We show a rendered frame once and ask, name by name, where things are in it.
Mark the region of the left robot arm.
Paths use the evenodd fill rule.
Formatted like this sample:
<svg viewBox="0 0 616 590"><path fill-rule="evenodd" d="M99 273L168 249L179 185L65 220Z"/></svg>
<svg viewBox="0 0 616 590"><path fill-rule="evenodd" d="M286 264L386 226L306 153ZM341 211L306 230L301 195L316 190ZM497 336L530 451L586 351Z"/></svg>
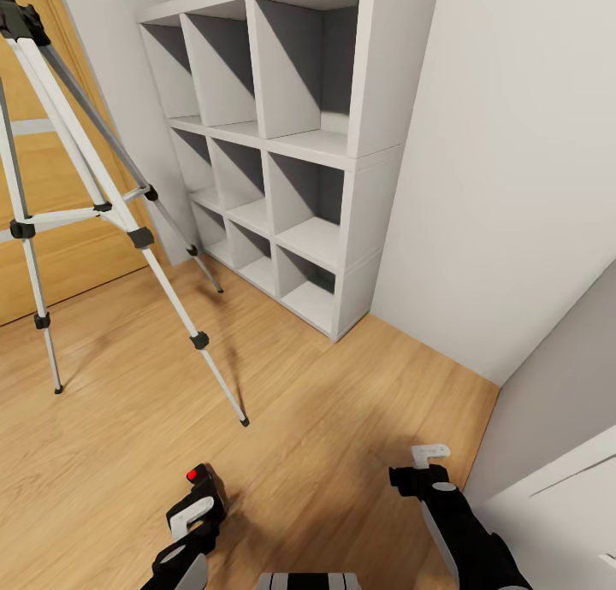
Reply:
<svg viewBox="0 0 616 590"><path fill-rule="evenodd" d="M139 590L204 590L209 570L205 556L215 549L220 531L216 521L190 531L187 524L204 515L214 504L208 496L171 517L173 543L157 554L152 576Z"/></svg>

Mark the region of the digital camera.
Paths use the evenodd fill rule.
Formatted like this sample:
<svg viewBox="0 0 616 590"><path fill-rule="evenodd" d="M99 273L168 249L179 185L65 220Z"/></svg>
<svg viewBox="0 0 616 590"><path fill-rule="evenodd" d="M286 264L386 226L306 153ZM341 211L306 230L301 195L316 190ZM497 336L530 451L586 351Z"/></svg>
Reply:
<svg viewBox="0 0 616 590"><path fill-rule="evenodd" d="M226 518L227 511L225 509L224 503L222 502L222 498L216 488L216 485L213 482L213 477L210 471L208 471L204 464L201 463L196 466L191 472L187 473L187 479L190 481L190 483L194 484L194 487L191 488L191 493L166 512L166 517L170 530L170 522L173 515L178 514L181 510L184 510L191 504L208 496L211 496L213 498L214 504L210 510L208 510L204 515L199 516L198 518L204 522L216 521L217 525L219 525ZM198 518L187 524L187 527L196 522Z"/></svg>

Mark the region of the camera tripod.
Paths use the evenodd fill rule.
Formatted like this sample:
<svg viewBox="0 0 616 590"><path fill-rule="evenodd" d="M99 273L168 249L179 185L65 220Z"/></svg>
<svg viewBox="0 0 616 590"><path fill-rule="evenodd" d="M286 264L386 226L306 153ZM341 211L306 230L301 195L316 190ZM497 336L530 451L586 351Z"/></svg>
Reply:
<svg viewBox="0 0 616 590"><path fill-rule="evenodd" d="M56 364L56 355L50 333L50 313L46 311L48 307L44 302L44 294L39 277L38 262L34 251L33 238L36 234L34 224L47 221L60 221L66 219L79 219L80 217L101 216L103 221L111 221L120 229L125 231L135 244L135 248L140 248L149 262L153 272L161 282L164 291L174 305L180 318L185 323L188 332L192 335L190 340L195 345L195 349L204 354L206 362L219 381L222 389L226 393L229 401L236 410L241 424L247 426L249 421L244 416L238 406L233 394L230 392L226 382L222 378L219 370L214 364L206 346L210 343L209 337L204 332L197 332L189 316L184 310L180 300L177 298L172 286L169 284L164 272L158 264L157 258L151 247L154 236L147 227L139 227L132 212L127 204L135 198L145 195L152 201L169 225L175 230L178 237L187 247L187 251L195 258L202 270L209 277L217 291L223 290L217 285L207 268L198 258L198 250L190 245L183 232L176 225L175 221L160 202L154 186L149 184L139 168L135 165L132 158L127 154L119 142L117 136L113 134L108 123L99 114L91 99L86 95L77 79L68 69L63 59L51 44L51 39L44 32L44 26L40 15L34 7L22 7L15 0L0 0L0 33L7 40L9 46L14 50L21 66L26 72L27 78L33 85L33 89L43 104L46 114L50 118L53 127L56 129L60 140L63 143L71 161L74 163L80 178L82 179L87 191L91 195L94 207L85 209L73 209L45 214L29 215L27 204L21 181L21 171L15 151L14 135L10 126L9 112L3 91L2 77L0 76L0 154L2 156L3 167L9 185L9 193L14 209L15 219L10 222L10 232L15 239L22 239L26 253L27 266L34 289L34 296L38 307L38 312L34 313L36 329L44 329L44 336L49 352L51 368L56 384L55 394L62 392L62 385ZM83 126L75 114L72 106L65 97L62 88L47 65L46 60L53 67L68 90L77 99L80 107L86 112L92 123L103 135L109 146L117 154L121 162L129 173L136 180L138 188L125 195L121 195L112 180L108 169L103 164L101 157L97 153L94 145L87 136Z"/></svg>

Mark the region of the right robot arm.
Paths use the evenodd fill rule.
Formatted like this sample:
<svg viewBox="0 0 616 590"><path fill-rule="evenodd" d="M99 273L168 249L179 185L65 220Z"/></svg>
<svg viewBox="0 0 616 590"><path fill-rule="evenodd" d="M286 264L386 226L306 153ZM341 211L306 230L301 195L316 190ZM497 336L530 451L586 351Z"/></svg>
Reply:
<svg viewBox="0 0 616 590"><path fill-rule="evenodd" d="M472 515L445 468L428 464L449 455L443 444L413 446L413 467L390 467L390 482L401 496L422 502L423 518L459 590L533 590L505 541L496 532L488 534Z"/></svg>

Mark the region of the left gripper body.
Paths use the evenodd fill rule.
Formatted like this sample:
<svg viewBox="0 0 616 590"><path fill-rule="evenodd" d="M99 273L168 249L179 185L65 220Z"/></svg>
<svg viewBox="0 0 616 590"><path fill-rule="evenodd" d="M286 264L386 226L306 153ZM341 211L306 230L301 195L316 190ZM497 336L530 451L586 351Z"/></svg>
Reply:
<svg viewBox="0 0 616 590"><path fill-rule="evenodd" d="M187 543L193 543L198 548L198 552L202 552L205 555L215 549L214 535L212 535L212 528L210 528L210 523L207 521L196 527L188 535L185 535L180 541L172 543L170 546L159 552L156 557L157 566L165 558L167 553L174 550L174 548L184 541Z"/></svg>

